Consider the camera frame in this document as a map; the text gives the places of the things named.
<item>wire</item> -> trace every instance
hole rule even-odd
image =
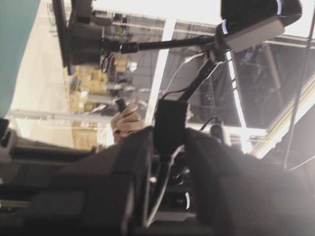
[[[170,80],[167,88],[164,90],[163,94],[166,94],[166,92],[168,91],[169,87],[171,87],[171,84],[173,82],[173,80],[175,79],[175,77],[177,76],[178,72],[181,70],[181,68],[183,67],[183,65],[185,65],[186,62],[184,61],[179,67],[178,69],[176,70],[175,74],[173,75],[172,79]]]
[[[183,63],[178,67],[178,69],[176,70],[176,72],[175,72],[175,74],[173,75],[172,79],[170,80],[170,82],[169,82],[167,88],[165,89],[163,95],[166,94],[166,92],[169,90],[169,88],[171,87],[171,84],[172,84],[173,80],[175,79],[175,77],[177,76],[178,72],[181,70],[181,68],[183,67],[183,65],[185,65],[185,64],[188,63],[188,62],[190,62],[192,59],[197,58],[197,57],[200,57],[200,56],[202,56],[202,55],[203,55],[203,53],[198,53],[198,54],[196,54],[196,55],[193,55],[193,56],[191,56],[191,57],[187,57],[187,58],[184,59]]]
[[[299,168],[299,167],[305,165],[306,163],[312,161],[314,158],[315,158],[315,156],[311,157],[310,159],[306,160],[305,162],[302,162],[300,165],[297,165],[296,167],[293,167],[293,168],[291,168],[291,169],[288,169],[288,171],[294,171],[294,170],[296,170],[297,168]]]
[[[147,227],[154,222],[154,217],[158,211],[158,208],[162,202],[169,175],[171,172],[171,163],[162,163],[160,171],[158,173],[157,184],[154,188],[151,201],[149,203],[149,215],[147,218]]]
[[[201,127],[200,131],[204,130],[204,129],[207,127],[207,125],[208,125],[209,123],[211,123],[211,122],[212,122],[213,120],[215,120],[215,119],[217,119],[217,117],[210,117],[210,118],[206,121],[206,123],[204,123],[204,125]]]
[[[310,48],[311,48],[311,43],[312,43],[312,39],[313,39],[314,26],[315,26],[315,9],[314,9],[314,13],[313,13],[312,25],[311,25],[310,35],[308,38],[306,52],[304,53],[304,57],[303,57],[302,63],[301,63],[301,65],[303,65],[303,70],[301,70],[302,76],[301,76],[301,79],[298,81],[298,85],[297,85],[297,90],[296,90],[296,95],[295,95],[295,103],[294,103],[294,107],[293,107],[293,112],[292,112],[292,117],[291,117],[291,122],[290,122],[290,128],[289,128],[289,132],[288,132],[289,140],[287,142],[287,146],[286,146],[285,153],[284,153],[284,168],[285,169],[287,167],[287,160],[288,160],[288,157],[290,154],[290,148],[291,148],[293,134],[294,134],[294,128],[295,128],[295,118],[296,118],[297,110],[299,108],[302,86],[303,86],[303,82],[305,81],[306,76],[307,76],[307,61],[308,61],[309,54],[310,54]]]
[[[168,95],[170,95],[170,94],[172,94],[172,93],[184,92],[184,91],[186,91],[187,88],[188,88],[188,87],[183,88],[183,89],[181,89],[181,90],[168,92],[168,93],[164,94],[164,96],[163,96],[161,99],[164,100]]]

